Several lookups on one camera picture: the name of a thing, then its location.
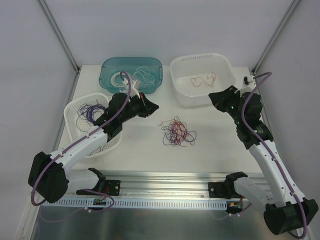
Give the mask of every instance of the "plastic container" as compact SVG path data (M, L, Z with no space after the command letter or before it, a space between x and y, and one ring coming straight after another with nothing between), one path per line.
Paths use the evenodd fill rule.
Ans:
M115 94L124 91L125 86L120 78L120 72L126 71L131 76L141 81L140 90L144 94L152 94L161 85L163 68L159 60L152 57L114 57L106 60L101 67L99 84L110 93Z
M91 125L88 124L86 119L78 118L79 108L81 108L83 104L95 105L97 104L97 101L99 104L104 105L106 108L109 105L109 100L105 95L101 93L93 93L93 94L80 97L76 100L73 100L69 102L67 106L65 106L64 112L63 112L65 126L71 141L85 134L86 131L91 127ZM101 113L96 113L93 116L94 119L97 119L98 117L100 117L102 113L103 111L101 111ZM108 143L104 144L103 146L100 146L100 149L97 149L96 151L91 152L90 155L87 155L84 158L89 159L89 158L94 158L99 155L105 154L115 149L119 145L121 140L122 140L122 132L120 132L116 137L114 137Z
M209 93L223 91L236 83L228 59L218 53L177 57L170 64L170 73L175 97L184 107L212 104Z

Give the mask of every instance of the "white string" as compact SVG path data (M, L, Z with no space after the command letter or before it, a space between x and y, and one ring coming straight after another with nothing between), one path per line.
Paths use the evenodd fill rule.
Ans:
M121 83L116 82L116 77L120 75L120 72L116 72L110 79L110 83L112 86L115 88L125 88L126 85L121 81ZM130 75L130 81L132 80L139 80L140 81L140 86L145 87L145 86L150 86L154 85L155 86L155 77L150 74L150 70L147 66L141 66L138 67L134 74Z

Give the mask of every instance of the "perforated metal strip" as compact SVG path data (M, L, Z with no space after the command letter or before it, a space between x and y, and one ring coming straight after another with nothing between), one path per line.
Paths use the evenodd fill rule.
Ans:
M101 205L94 205L91 197L63 197L55 203L45 202L43 206L56 207L90 207L101 208ZM115 198L113 208L131 209L201 209L201 210L226 210L227 202L223 200L173 200L173 199L134 199L134 198ZM106 206L112 202L106 199Z

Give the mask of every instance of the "gray floor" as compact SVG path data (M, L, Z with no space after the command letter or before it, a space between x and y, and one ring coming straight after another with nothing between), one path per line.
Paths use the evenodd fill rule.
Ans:
M42 206L48 220L67 217L76 208ZM253 207L240 217L215 220L222 211L111 208L80 211L61 223L37 219L32 240L291 240L273 235Z

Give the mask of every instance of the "white plastic bin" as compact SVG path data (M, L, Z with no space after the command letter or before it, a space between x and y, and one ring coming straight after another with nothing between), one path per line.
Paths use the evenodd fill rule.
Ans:
M177 57L170 64L170 73L176 99L184 107L211 104L209 93L220 92L236 84L236 77L228 59L218 53ZM215 74L213 87L199 85L202 80L211 84L211 73Z
M67 106L64 108L64 120L65 120L65 126L69 134L70 140L74 140L77 137L83 135L86 133L86 131L91 127L87 120L81 119L78 115L78 110L83 104L89 104L89 105L95 105L97 104L97 101L99 104L104 105L106 108L109 105L108 98L101 94L101 93L93 93L89 94L83 97L80 97L76 100L73 100L68 103ZM94 119L96 120L100 115L95 115ZM97 149L96 151L93 151L90 153L90 155L87 155L85 159L94 158L99 155L105 154L113 149L115 149L119 143L122 140L122 132L120 132L116 137L114 137L112 140L110 140L108 143L100 146L100 149Z

